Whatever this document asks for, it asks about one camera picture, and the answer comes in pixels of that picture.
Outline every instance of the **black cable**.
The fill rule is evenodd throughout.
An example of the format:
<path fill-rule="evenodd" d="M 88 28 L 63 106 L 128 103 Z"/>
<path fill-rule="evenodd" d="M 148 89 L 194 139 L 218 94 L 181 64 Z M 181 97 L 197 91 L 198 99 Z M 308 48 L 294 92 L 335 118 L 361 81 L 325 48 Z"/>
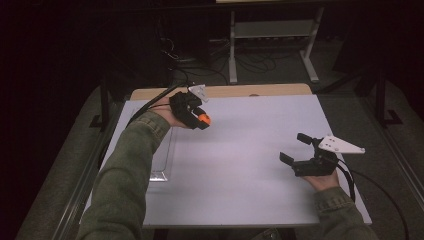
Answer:
<path fill-rule="evenodd" d="M 342 173 L 345 175 L 345 178 L 349 185 L 350 198 L 352 199 L 353 202 L 355 202 L 356 201 L 355 183 L 353 182 L 352 176 L 350 175 L 348 171 L 342 168 L 340 164 L 337 164 L 337 168 L 340 169 L 340 171 L 342 171 Z"/>
<path fill-rule="evenodd" d="M 184 75 L 185 75 L 185 82 L 187 82 L 188 81 L 188 75 L 187 75 L 187 73 L 185 72 L 185 71 L 183 71 L 183 70 L 181 70 L 181 69 L 179 69 L 179 68 L 174 68 L 174 69 L 172 69 L 172 70 L 177 70 L 177 71 L 180 71 L 180 72 L 182 72 Z"/>
<path fill-rule="evenodd" d="M 218 74 L 218 75 L 220 75 L 224 79 L 225 84 L 228 85 L 228 79 L 227 79 L 227 77 L 224 74 L 221 73 L 222 70 L 224 69 L 224 67 L 226 66 L 227 62 L 228 62 L 228 58 L 226 58 L 226 60 L 224 61 L 224 63 L 221 65 L 221 67 L 218 70 L 215 70 L 215 69 L 212 69 L 212 68 L 208 68 L 208 67 L 180 67 L 180 68 L 177 68 L 177 70 L 179 70 L 181 72 L 184 72 L 186 74 L 192 74 L 194 76 L 211 76 L 211 75 Z M 198 73 L 193 73 L 193 72 L 186 71 L 186 69 L 206 70 L 206 71 L 211 71 L 212 73 L 198 74 Z"/>
<path fill-rule="evenodd" d="M 293 52 L 291 52 L 291 53 L 289 53 L 289 54 L 286 54 L 286 55 L 283 55 L 283 56 L 281 56 L 281 57 L 272 57 L 272 56 L 271 56 L 271 58 L 272 58 L 272 59 L 274 59 L 274 60 L 284 59 L 284 58 L 291 57 L 291 56 L 293 56 L 293 55 L 295 55 L 295 54 L 298 54 L 298 53 L 299 53 L 299 51 L 293 51 Z"/>
<path fill-rule="evenodd" d="M 149 109 L 152 109 L 152 108 L 155 108 L 155 107 L 162 107 L 162 106 L 171 106 L 171 104 L 165 103 L 165 104 L 154 105 L 154 106 L 150 106 Z"/>
<path fill-rule="evenodd" d="M 352 171 L 350 170 L 349 166 L 346 164 L 345 161 L 343 161 L 341 159 L 339 159 L 339 161 L 342 162 L 345 165 L 345 167 L 347 168 L 347 170 L 348 170 L 349 173 L 352 173 Z M 350 177 L 352 178 L 353 184 L 355 184 L 355 178 L 354 178 L 354 176 L 352 174 L 350 174 Z"/>
<path fill-rule="evenodd" d="M 228 49 L 229 47 L 230 47 L 230 40 L 228 40 L 228 39 L 223 39 L 222 40 L 223 42 L 225 42 L 225 44 L 223 45 L 223 46 L 221 46 L 221 47 L 219 47 L 217 50 L 215 50 L 215 51 L 213 51 L 213 52 L 211 52 L 209 55 L 210 55 L 210 57 L 213 57 L 214 55 L 216 55 L 216 54 L 218 54 L 218 53 L 220 53 L 220 52 L 222 52 L 222 51 L 224 51 L 224 50 L 226 50 L 226 49 Z"/>
<path fill-rule="evenodd" d="M 260 67 L 258 67 L 258 66 L 255 66 L 255 65 L 253 65 L 253 64 L 249 64 L 249 63 L 245 62 L 244 60 L 242 60 L 242 59 L 241 59 L 241 58 L 239 58 L 239 57 L 234 57 L 234 58 L 237 60 L 238 64 L 239 64 L 242 68 L 246 69 L 246 70 L 247 70 L 247 71 L 249 71 L 249 72 L 253 72 L 253 73 L 266 73 L 266 72 L 267 72 L 267 69 L 263 69 L 263 68 L 260 68 Z M 254 70 L 252 70 L 252 69 L 249 69 L 249 68 L 247 68 L 246 66 L 249 66 L 249 67 L 251 67 L 251 68 L 258 69 L 258 71 L 254 71 Z"/>
<path fill-rule="evenodd" d="M 251 61 L 252 63 L 262 63 L 264 65 L 264 67 L 266 68 L 266 71 L 272 71 L 274 69 L 277 68 L 277 63 L 275 62 L 274 59 L 271 58 L 272 54 L 266 54 L 267 56 L 261 56 L 259 54 L 257 54 L 258 57 L 260 57 L 260 59 L 255 59 L 252 55 L 248 54 L 245 55 L 249 61 Z M 266 63 L 266 61 L 270 61 L 272 63 L 271 67 L 268 66 L 268 64 Z"/>
<path fill-rule="evenodd" d="M 365 178 L 366 180 L 370 181 L 371 183 L 373 183 L 377 188 L 379 188 L 385 195 L 386 197 L 392 202 L 393 206 L 396 208 L 400 219 L 402 221 L 402 225 L 403 225 L 403 229 L 404 229 L 404 234 L 405 234 L 405 240 L 409 240 L 409 230 L 408 230 L 408 225 L 406 224 L 406 220 L 405 220 L 405 216 L 403 215 L 402 211 L 400 210 L 399 205 L 396 203 L 396 201 L 390 196 L 390 194 L 384 190 L 384 188 L 378 184 L 376 181 L 372 180 L 371 178 L 369 178 L 368 176 L 366 176 L 363 173 L 354 171 L 354 170 L 350 170 L 351 173 L 357 174 L 363 178 Z"/>
<path fill-rule="evenodd" d="M 162 93 L 160 93 L 159 95 L 157 95 L 156 97 L 154 97 L 152 100 L 150 100 L 149 102 L 147 102 L 146 104 L 144 104 L 143 107 L 141 107 L 132 117 L 131 119 L 128 121 L 127 127 L 128 125 L 130 125 L 130 123 L 132 121 L 134 121 L 135 119 L 137 119 L 138 117 L 140 117 L 143 113 L 145 113 L 149 107 L 154 104 L 155 102 L 157 102 L 159 99 L 165 97 L 167 94 L 169 94 L 170 92 L 174 91 L 177 87 L 182 87 L 185 86 L 187 83 L 179 83 L 179 84 L 175 84 L 174 86 L 171 86 L 169 88 L 167 88 L 165 91 L 163 91 Z"/>

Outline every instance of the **metal bar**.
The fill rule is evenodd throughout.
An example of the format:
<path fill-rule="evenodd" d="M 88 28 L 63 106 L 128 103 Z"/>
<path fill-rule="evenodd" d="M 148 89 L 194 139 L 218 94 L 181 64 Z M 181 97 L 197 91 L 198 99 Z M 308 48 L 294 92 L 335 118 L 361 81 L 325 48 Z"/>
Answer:
<path fill-rule="evenodd" d="M 109 123 L 109 96 L 107 92 L 106 79 L 103 77 L 100 83 L 100 101 L 102 106 L 102 123 L 100 132 L 104 132 Z"/>
<path fill-rule="evenodd" d="M 318 83 L 319 82 L 319 78 L 317 73 L 315 72 L 315 68 L 312 65 L 311 59 L 309 58 L 304 58 L 303 55 L 305 54 L 304 50 L 300 51 L 300 55 L 303 61 L 303 65 L 305 65 L 306 68 L 306 72 L 308 72 L 309 75 L 309 79 L 311 80 L 311 82 L 313 83 Z"/>
<path fill-rule="evenodd" d="M 146 14 L 163 12 L 183 12 L 183 11 L 242 11 L 258 9 L 276 8 L 302 8 L 302 7 L 327 7 L 327 6 L 378 6 L 382 4 L 399 4 L 401 0 L 284 0 L 284 1 L 259 1 L 243 3 L 212 3 L 212 4 L 192 4 L 174 5 L 160 7 L 146 7 L 136 9 L 97 9 L 85 11 L 85 15 L 121 15 L 121 14 Z"/>
<path fill-rule="evenodd" d="M 382 70 L 380 67 L 377 68 L 377 86 L 376 86 L 376 101 L 375 101 L 375 117 L 382 127 L 386 128 L 384 122 L 384 106 L 386 100 L 386 82 L 382 76 Z"/>
<path fill-rule="evenodd" d="M 237 68 L 234 56 L 235 45 L 235 13 L 231 12 L 231 27 L 230 27 L 230 59 L 228 60 L 228 69 L 230 74 L 230 84 L 237 84 Z"/>
<path fill-rule="evenodd" d="M 370 102 L 367 98 L 362 98 L 362 103 L 366 109 L 373 109 L 373 104 Z M 408 163 L 408 160 L 406 159 L 405 155 L 402 153 L 401 149 L 399 148 L 396 141 L 393 139 L 390 132 L 381 127 L 381 124 L 379 121 L 371 121 L 375 129 L 378 130 L 378 132 L 381 134 L 382 138 L 384 139 L 385 143 L 389 147 L 390 151 L 393 153 L 396 163 L 400 167 L 401 173 L 403 177 L 405 178 L 406 184 L 411 189 L 412 194 L 414 195 L 415 199 L 417 200 L 418 205 L 420 206 L 421 210 L 424 212 L 424 186 L 421 180 L 418 178 L 418 176 L 415 174 L 413 168 Z"/>
<path fill-rule="evenodd" d="M 324 8 L 321 7 L 318 9 L 315 15 L 314 23 L 312 24 L 311 31 L 309 33 L 309 42 L 305 48 L 305 52 L 303 55 L 304 58 L 309 58 L 309 56 L 311 55 L 312 47 L 314 46 L 314 43 L 315 43 L 315 39 L 318 33 L 318 29 L 321 23 L 321 18 L 323 13 L 324 13 Z"/>
<path fill-rule="evenodd" d="M 120 113 L 122 111 L 123 104 L 115 106 L 115 114 L 113 119 L 110 121 L 109 126 L 106 128 L 104 133 L 101 133 L 98 137 L 98 140 L 91 152 L 85 168 L 78 180 L 78 183 L 72 193 L 65 210 L 63 212 L 62 218 L 56 230 L 53 234 L 52 239 L 67 239 L 67 234 L 75 221 L 78 210 L 83 206 L 84 201 L 86 200 L 88 193 L 91 191 L 92 184 L 95 177 L 98 173 L 98 160 L 99 156 L 102 154 L 104 145 L 108 142 L 113 135 L 116 123 L 118 122 Z"/>

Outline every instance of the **olive jacket sleeve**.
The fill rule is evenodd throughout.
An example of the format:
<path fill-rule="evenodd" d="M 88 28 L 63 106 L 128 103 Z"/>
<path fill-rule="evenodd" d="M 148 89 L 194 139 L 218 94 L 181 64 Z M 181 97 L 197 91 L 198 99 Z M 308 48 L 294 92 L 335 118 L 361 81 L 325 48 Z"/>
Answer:
<path fill-rule="evenodd" d="M 352 199 L 340 187 L 315 193 L 315 208 L 325 240 L 375 240 Z"/>
<path fill-rule="evenodd" d="M 153 154 L 169 129 L 161 116 L 146 112 L 121 133 L 95 180 L 77 239 L 141 239 Z"/>

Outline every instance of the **table surface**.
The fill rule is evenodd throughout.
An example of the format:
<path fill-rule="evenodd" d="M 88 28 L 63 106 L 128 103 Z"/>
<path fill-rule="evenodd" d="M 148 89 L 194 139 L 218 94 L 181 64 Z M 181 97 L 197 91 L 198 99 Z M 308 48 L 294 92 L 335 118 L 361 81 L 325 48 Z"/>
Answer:
<path fill-rule="evenodd" d="M 150 100 L 163 92 L 165 88 L 137 89 L 131 94 L 130 100 Z M 187 88 L 177 88 L 168 96 L 178 91 L 185 92 Z M 312 91 L 307 84 L 265 84 L 265 85 L 233 85 L 207 86 L 208 97 L 249 97 L 249 96 L 282 96 L 282 95 L 311 95 Z"/>
<path fill-rule="evenodd" d="M 128 106 L 142 106 L 162 90 L 137 90 Z M 331 134 L 309 87 L 224 86 L 207 87 L 206 92 L 210 100 L 202 108 L 211 116 L 212 125 L 203 131 L 173 129 L 173 149 L 168 154 L 170 180 L 150 183 L 145 227 L 294 227 L 318 223 L 313 189 L 278 159 L 280 151 L 295 160 L 313 156 L 311 146 L 296 140 L 299 132 L 317 138 Z M 346 180 L 341 177 L 340 182 L 348 192 Z M 356 195 L 364 221 L 371 223 L 360 194 Z"/>

